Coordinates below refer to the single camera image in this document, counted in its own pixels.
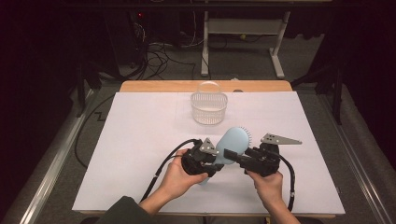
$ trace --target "person's right hand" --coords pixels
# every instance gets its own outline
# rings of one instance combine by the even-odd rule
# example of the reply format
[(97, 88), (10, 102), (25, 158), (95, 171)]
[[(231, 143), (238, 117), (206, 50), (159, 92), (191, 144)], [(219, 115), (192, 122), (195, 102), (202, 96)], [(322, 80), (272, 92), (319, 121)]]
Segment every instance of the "person's right hand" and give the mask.
[(280, 172), (266, 177), (250, 171), (247, 171), (247, 174), (253, 179), (254, 187), (266, 209), (270, 209), (271, 204), (284, 203), (282, 199), (283, 175)]

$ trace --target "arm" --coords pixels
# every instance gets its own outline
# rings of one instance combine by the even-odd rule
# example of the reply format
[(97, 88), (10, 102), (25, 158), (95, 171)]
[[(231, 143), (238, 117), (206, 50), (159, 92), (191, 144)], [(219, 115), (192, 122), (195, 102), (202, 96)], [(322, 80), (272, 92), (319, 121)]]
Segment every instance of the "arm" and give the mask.
[(276, 220), (276, 223), (300, 223), (283, 202), (283, 175), (280, 172), (266, 177), (262, 177), (259, 174), (250, 171), (247, 171), (247, 174), (253, 179), (254, 187), (262, 200), (262, 204)]
[(200, 175), (188, 175), (181, 166), (181, 156), (187, 149), (177, 152), (177, 157), (168, 165), (163, 182), (146, 200), (139, 204), (146, 212), (154, 216), (160, 209), (183, 195), (192, 185), (200, 183), (207, 178), (207, 173)]

